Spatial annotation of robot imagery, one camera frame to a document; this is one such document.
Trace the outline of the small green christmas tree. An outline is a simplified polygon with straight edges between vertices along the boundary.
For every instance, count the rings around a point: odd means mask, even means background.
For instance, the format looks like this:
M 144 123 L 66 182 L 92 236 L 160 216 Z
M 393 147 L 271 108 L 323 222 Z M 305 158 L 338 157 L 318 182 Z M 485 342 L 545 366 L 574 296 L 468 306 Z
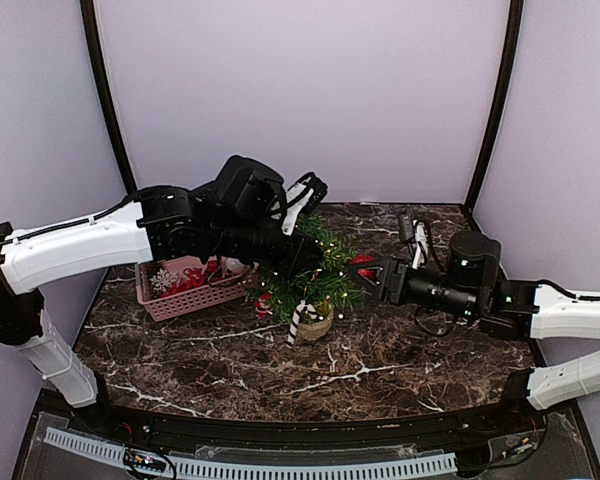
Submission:
M 364 293 L 348 274 L 349 261 L 357 255 L 349 239 L 327 228 L 324 219 L 317 214 L 301 218 L 297 230 L 317 241 L 324 254 L 320 265 L 287 279 L 270 268 L 260 267 L 256 285 L 247 290 L 246 298 L 255 303 L 262 294 L 271 293 L 274 316 L 282 323 L 290 322 L 301 300 L 317 309 L 324 303 L 339 310 L 362 308 Z

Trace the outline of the red white candy cane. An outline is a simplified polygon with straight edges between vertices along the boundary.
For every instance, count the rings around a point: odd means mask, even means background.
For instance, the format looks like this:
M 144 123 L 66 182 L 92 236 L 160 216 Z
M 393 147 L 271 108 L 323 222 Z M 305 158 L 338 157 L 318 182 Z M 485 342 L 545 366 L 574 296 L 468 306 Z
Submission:
M 295 344 L 301 318 L 304 314 L 307 314 L 310 319 L 315 319 L 317 317 L 316 308 L 312 304 L 307 303 L 305 300 L 301 300 L 300 303 L 294 308 L 291 316 L 286 340 L 288 347 L 293 347 Z

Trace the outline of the red santa ornament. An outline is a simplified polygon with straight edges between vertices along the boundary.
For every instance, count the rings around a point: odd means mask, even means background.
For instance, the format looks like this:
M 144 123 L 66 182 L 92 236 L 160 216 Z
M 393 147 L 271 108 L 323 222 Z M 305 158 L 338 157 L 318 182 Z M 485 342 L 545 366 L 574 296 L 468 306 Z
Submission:
M 274 316 L 274 310 L 271 305 L 273 295 L 271 293 L 262 294 L 254 304 L 255 315 L 258 319 L 271 318 Z

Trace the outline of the pink plastic basket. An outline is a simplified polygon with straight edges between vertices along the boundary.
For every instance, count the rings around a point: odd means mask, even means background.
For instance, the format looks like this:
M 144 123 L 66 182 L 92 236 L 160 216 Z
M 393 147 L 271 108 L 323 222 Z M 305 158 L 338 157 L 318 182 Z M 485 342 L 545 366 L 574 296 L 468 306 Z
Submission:
M 149 278 L 159 268 L 177 273 L 180 281 L 167 294 L 156 296 Z M 255 265 L 227 257 L 147 262 L 135 267 L 137 300 L 154 321 L 165 321 L 244 297 L 256 283 L 256 273 Z

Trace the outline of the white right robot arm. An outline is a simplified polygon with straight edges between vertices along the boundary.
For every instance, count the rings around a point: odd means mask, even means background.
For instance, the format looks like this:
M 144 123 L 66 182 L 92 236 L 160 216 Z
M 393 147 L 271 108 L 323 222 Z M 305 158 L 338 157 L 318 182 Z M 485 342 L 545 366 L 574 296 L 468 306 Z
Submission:
M 454 234 L 443 272 L 415 268 L 398 258 L 350 265 L 352 280 L 373 300 L 414 304 L 477 324 L 502 340 L 600 340 L 600 293 L 568 291 L 542 279 L 510 280 L 500 271 L 501 245 L 477 231 Z M 529 409 L 544 411 L 600 391 L 600 350 L 561 364 L 509 375 L 490 424 L 514 432 Z

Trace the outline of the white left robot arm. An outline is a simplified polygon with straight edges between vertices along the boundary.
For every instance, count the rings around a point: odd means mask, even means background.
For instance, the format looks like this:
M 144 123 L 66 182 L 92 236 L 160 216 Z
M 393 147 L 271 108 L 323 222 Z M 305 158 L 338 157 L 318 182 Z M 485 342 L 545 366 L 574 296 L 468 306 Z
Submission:
M 37 229 L 0 224 L 0 344 L 22 352 L 100 436 L 121 427 L 105 381 L 58 333 L 41 289 L 123 264 L 192 256 L 226 257 L 271 267 L 284 277 L 318 268 L 319 243 L 297 220 L 321 203 L 327 185 L 314 173 L 292 186 L 269 166 L 230 157 L 218 176 L 195 189 L 158 185 L 111 208 Z

